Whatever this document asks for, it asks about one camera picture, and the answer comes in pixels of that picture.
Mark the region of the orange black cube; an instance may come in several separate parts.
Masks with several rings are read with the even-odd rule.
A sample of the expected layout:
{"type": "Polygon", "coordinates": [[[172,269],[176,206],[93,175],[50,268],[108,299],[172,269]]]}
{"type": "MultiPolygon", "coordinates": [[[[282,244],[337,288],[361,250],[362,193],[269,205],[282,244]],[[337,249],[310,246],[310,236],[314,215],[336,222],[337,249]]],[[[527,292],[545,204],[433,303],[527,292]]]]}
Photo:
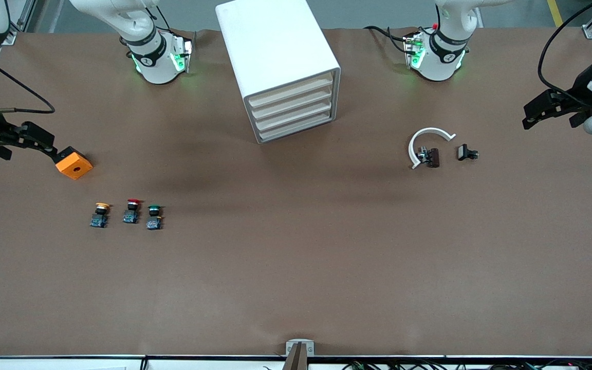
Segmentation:
{"type": "Polygon", "coordinates": [[[73,180],[78,180],[94,168],[91,162],[72,146],[58,152],[52,160],[61,174],[73,180]]]}

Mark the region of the brown table mat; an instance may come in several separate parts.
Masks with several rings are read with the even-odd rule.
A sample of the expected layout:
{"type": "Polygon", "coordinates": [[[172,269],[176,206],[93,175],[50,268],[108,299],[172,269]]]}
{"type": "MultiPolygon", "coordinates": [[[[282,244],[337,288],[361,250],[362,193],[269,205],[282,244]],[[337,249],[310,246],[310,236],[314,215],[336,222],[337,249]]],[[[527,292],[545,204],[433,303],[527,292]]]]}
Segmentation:
{"type": "Polygon", "coordinates": [[[431,83],[374,32],[326,30],[336,120],[261,145],[218,31],[166,86],[114,35],[21,36],[0,63],[57,111],[8,119],[94,168],[0,161],[0,355],[592,356],[592,135],[521,123],[550,33],[480,29],[431,83]]]}

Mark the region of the orange push button switch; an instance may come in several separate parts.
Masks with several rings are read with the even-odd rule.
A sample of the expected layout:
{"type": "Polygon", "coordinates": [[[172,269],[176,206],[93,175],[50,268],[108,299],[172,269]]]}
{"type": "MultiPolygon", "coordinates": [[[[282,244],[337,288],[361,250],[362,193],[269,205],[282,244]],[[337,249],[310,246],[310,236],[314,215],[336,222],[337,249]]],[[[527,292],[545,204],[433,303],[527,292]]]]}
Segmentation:
{"type": "Polygon", "coordinates": [[[108,223],[110,205],[107,203],[96,203],[96,210],[91,216],[90,227],[105,229],[108,223]]]}

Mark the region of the red push button switch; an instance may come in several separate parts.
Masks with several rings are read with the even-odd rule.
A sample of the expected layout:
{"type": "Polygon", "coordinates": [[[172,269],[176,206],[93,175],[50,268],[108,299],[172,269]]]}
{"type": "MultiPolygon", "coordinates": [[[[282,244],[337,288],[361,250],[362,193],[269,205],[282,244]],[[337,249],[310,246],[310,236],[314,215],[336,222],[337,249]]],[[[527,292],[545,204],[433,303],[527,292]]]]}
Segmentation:
{"type": "Polygon", "coordinates": [[[136,224],[139,219],[139,208],[142,201],[136,198],[127,199],[127,206],[122,216],[122,222],[125,224],[136,224]]]}

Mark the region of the white front frame rail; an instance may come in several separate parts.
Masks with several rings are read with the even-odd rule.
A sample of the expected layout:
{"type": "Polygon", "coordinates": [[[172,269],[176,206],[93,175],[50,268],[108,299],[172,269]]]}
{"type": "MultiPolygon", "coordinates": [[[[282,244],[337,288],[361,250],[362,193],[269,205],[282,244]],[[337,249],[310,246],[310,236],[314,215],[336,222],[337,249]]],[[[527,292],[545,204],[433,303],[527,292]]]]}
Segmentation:
{"type": "MultiPolygon", "coordinates": [[[[282,370],[286,355],[0,356],[0,370],[282,370]]],[[[579,355],[315,355],[308,370],[592,370],[579,355]]]]}

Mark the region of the grey metal bracket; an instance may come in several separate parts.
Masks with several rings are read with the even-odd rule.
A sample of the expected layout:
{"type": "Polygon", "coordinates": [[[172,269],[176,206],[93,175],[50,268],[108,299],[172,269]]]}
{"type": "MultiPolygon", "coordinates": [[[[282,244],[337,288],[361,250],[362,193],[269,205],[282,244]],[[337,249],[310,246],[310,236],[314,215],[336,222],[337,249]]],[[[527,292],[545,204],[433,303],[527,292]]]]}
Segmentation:
{"type": "Polygon", "coordinates": [[[286,342],[286,356],[289,356],[290,351],[293,347],[301,344],[301,349],[306,353],[308,357],[314,357],[316,355],[315,342],[310,339],[291,339],[286,342]]]}

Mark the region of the brown upright post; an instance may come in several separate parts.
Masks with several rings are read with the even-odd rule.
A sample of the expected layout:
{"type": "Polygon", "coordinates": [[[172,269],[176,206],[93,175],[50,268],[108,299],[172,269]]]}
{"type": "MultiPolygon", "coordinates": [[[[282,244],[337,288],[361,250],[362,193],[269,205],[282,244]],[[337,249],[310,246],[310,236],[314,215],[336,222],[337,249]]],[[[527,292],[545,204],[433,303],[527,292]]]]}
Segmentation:
{"type": "Polygon", "coordinates": [[[301,344],[293,347],[284,361],[282,370],[308,370],[308,357],[302,351],[301,344]]]}

